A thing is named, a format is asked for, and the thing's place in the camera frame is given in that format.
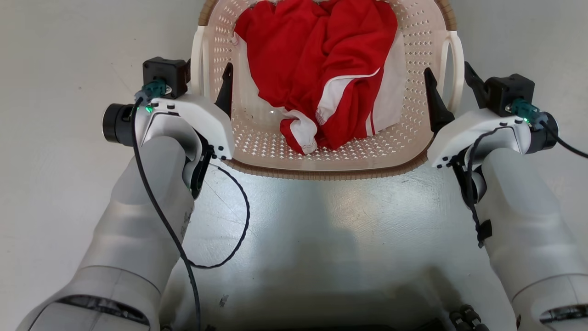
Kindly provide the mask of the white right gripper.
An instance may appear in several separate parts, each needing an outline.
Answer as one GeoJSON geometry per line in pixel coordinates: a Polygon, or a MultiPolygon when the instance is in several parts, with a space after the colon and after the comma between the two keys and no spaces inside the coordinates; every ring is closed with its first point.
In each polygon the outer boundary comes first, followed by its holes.
{"type": "Polygon", "coordinates": [[[476,98],[478,110],[466,112],[454,119],[437,90],[437,80],[431,68],[424,70],[424,83],[429,112],[429,124],[436,135],[428,149],[432,167],[449,167],[450,163],[473,156],[473,165],[498,148],[512,149],[526,154],[531,149],[531,130],[528,124],[516,116],[499,117],[487,109],[488,94],[485,82],[464,62],[464,79],[476,98]]]}

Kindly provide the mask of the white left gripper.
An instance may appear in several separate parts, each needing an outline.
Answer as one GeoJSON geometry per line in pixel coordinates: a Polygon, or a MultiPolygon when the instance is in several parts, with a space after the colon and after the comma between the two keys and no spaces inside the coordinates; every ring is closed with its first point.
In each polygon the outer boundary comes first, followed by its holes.
{"type": "Polygon", "coordinates": [[[189,160],[200,159],[204,147],[212,146],[219,159],[231,160],[235,151],[232,131],[233,64],[227,63],[215,103],[203,96],[185,94],[176,100],[154,98],[151,112],[139,108],[138,145],[156,138],[178,141],[189,160]]]}

